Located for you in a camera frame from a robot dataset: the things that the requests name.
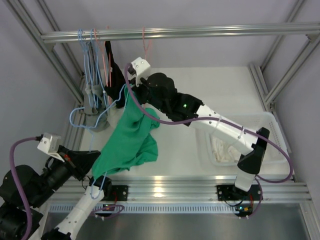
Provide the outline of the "blue hanger holding green shirt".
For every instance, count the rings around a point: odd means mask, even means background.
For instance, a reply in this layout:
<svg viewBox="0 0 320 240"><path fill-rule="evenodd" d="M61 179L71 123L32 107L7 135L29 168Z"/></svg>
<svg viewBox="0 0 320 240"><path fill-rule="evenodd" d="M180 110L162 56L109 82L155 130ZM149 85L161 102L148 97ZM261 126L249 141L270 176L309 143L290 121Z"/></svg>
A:
<svg viewBox="0 0 320 240"><path fill-rule="evenodd" d="M74 124L73 122L73 115L76 111L80 111L80 110L84 110L85 108L84 107L77 107L75 109L73 109L69 115L69 122L70 124L75 127L75 128L83 128L83 129L86 129L90 132L91 134L91 142L90 142L90 146L89 146L89 153L92 153L91 151L91 148L92 148L92 142L93 142L93 139L94 139L94 130L96 130L98 128L98 124L99 122L101 121L101 118L103 116L105 116L104 118L104 121L107 122L107 118L108 118L108 112L110 109L112 109L113 107L116 106L116 103L119 102L122 98L122 93L124 92L124 89L125 89L126 85L124 84L120 91L119 91L119 95L118 95L118 99L114 100L112 103L110 103L106 108L105 110L103 110L101 112L101 114L97 117L95 123L93 126L88 126L88 125L83 125L83 124ZM107 183L107 172L104 172L100 177L97 177L97 178L92 178L92 183L91 183L91 187L90 187L90 197L93 199L93 200L97 200L100 195L101 195L101 192L105 189L105 187L107 186L106 183Z"/></svg>

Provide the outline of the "pink wire hanger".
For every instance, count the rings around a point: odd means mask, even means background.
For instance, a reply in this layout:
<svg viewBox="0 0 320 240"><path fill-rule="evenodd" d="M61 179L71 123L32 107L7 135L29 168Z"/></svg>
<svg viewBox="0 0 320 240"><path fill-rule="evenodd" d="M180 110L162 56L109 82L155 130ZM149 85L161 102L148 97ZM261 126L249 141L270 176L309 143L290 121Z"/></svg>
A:
<svg viewBox="0 0 320 240"><path fill-rule="evenodd" d="M149 50L152 48L153 40L146 39L146 28L142 28L142 46L144 51L144 59L147 60L149 57Z"/></svg>

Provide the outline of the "green shirt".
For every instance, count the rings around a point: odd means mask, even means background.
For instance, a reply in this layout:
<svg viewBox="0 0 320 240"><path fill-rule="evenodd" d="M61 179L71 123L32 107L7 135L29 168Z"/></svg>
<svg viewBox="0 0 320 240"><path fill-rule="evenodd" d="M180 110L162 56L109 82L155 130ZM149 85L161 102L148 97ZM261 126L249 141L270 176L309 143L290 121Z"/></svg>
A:
<svg viewBox="0 0 320 240"><path fill-rule="evenodd" d="M158 144L151 131L157 129L160 123L142 113L126 87L123 91L124 111L92 166L95 179L129 171L132 167L158 159Z"/></svg>

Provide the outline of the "white tank top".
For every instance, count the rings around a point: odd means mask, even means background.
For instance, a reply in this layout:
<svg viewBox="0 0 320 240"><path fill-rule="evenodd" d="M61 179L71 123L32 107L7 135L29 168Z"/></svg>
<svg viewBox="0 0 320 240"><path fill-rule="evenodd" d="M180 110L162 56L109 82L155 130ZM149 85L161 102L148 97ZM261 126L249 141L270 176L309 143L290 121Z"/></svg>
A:
<svg viewBox="0 0 320 240"><path fill-rule="evenodd" d="M210 138L212 153L218 164L236 164L241 153L232 145L212 136Z"/></svg>

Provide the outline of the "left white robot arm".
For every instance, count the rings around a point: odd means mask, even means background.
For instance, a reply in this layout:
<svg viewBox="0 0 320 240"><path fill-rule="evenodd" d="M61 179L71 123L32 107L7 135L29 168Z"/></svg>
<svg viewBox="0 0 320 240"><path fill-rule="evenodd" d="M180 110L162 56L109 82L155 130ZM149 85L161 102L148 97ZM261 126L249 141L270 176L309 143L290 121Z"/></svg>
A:
<svg viewBox="0 0 320 240"><path fill-rule="evenodd" d="M0 196L4 200L4 204L0 207L0 238L21 240L26 236L28 240L76 239L82 225L98 202L112 196L113 187L109 178L104 175L98 179L90 178L85 193L68 216L40 237L36 234L43 214L36 209L41 207L70 177L79 181L84 180L100 154L97 150L73 151L60 146L58 155L62 159L55 158L42 174L38 174L28 165L19 165L15 168L26 200L31 207L30 233L27 233L27 209L24 207L13 174L9 171L0 186Z"/></svg>

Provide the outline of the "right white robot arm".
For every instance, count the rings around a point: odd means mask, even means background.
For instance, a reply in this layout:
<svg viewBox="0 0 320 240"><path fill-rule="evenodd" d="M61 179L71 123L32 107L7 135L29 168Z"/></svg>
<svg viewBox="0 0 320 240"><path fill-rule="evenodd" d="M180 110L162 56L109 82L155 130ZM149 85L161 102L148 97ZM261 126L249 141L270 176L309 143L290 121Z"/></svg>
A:
<svg viewBox="0 0 320 240"><path fill-rule="evenodd" d="M251 193L255 177L260 173L270 131L262 127L248 130L205 105L190 94L178 92L174 81L164 73L139 74L133 91L139 103L148 103L165 114L171 124L182 122L202 130L240 152L237 176L232 192L244 199Z"/></svg>

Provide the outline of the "black garment on hanger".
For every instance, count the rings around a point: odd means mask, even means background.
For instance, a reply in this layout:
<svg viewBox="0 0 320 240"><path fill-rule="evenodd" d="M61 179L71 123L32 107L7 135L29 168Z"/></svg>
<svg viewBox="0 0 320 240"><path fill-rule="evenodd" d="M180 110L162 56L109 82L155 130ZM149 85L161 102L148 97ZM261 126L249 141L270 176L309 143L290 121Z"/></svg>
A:
<svg viewBox="0 0 320 240"><path fill-rule="evenodd" d="M125 78L119 66L115 63L111 42L106 41L104 46L110 66L110 86L106 86L104 89L108 96L115 101L119 98L120 91L125 84Z"/></svg>

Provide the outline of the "grey garment on hanger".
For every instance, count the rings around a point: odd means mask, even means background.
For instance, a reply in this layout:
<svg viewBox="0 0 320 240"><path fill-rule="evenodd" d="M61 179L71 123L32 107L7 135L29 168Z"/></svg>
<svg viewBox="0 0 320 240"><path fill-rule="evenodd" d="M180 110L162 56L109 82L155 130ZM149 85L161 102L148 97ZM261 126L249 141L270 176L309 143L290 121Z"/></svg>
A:
<svg viewBox="0 0 320 240"><path fill-rule="evenodd" d="M107 97L101 84L86 84L84 91L85 126L93 132L104 131L108 126Z"/></svg>

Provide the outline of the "white garment near hangers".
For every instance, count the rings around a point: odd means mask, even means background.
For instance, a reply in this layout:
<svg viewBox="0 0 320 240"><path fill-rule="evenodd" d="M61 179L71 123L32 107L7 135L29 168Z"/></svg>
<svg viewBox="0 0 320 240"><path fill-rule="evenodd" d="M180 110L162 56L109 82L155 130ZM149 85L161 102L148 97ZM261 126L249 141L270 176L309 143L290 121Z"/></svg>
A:
<svg viewBox="0 0 320 240"><path fill-rule="evenodd" d="M119 119L122 116L122 112L120 110L116 109L111 109L109 111L107 121L110 124L112 128L115 128L119 122Z"/></svg>

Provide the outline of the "white perforated plastic basket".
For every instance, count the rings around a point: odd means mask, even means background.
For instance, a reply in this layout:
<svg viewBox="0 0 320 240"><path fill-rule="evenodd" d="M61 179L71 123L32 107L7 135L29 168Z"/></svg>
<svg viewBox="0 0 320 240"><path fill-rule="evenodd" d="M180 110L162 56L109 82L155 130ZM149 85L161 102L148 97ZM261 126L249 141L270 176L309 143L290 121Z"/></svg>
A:
<svg viewBox="0 0 320 240"><path fill-rule="evenodd" d="M268 129L268 139L271 140L271 142L273 142L274 144L276 144L279 148L281 148L284 152L287 151L285 140L282 136L280 127L275 117L271 113L258 112L246 114L229 114L226 117L231 121L234 121L242 125L244 128L250 129L251 131L259 130L261 128ZM204 139L206 142L206 148L210 162L215 166L236 166L239 161L237 163L232 164L221 164L216 162L216 159L212 153L211 137L215 136L207 132L204 134ZM262 164L264 166L270 164L282 164L286 161L286 158L283 156L282 153L278 151L277 148L273 147L270 144L267 144L267 148L262 161Z"/></svg>

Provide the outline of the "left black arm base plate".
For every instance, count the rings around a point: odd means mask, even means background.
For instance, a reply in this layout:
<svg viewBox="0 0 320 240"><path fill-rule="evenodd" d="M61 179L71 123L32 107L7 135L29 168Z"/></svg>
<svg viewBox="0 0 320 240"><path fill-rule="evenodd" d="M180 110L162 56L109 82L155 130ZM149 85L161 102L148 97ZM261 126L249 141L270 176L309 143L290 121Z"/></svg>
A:
<svg viewBox="0 0 320 240"><path fill-rule="evenodd" d="M109 200L113 202L126 202L128 200L128 185L113 185Z"/></svg>

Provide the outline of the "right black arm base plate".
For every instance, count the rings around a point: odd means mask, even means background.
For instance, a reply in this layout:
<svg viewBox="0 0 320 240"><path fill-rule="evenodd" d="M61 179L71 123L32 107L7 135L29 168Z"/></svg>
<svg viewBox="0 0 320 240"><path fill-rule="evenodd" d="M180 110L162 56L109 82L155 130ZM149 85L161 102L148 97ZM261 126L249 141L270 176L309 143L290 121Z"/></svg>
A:
<svg viewBox="0 0 320 240"><path fill-rule="evenodd" d="M217 198L219 201L236 201L239 200L234 185L221 184L216 186Z"/></svg>

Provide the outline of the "aluminium hanging rail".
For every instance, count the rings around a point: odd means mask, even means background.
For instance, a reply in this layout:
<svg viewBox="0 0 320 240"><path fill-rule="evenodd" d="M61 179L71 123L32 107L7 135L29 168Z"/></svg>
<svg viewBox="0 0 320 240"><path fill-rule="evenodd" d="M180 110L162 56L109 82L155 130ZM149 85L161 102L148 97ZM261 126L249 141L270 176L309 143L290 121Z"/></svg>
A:
<svg viewBox="0 0 320 240"><path fill-rule="evenodd" d="M243 37L243 36L285 36L307 35L320 32L319 22L284 22L244 25L220 26L182 26L163 28L113 29L84 31L55 31L44 33L40 37L45 43L69 43L78 39L89 41L98 40L125 41L140 39L179 39L206 37Z"/></svg>

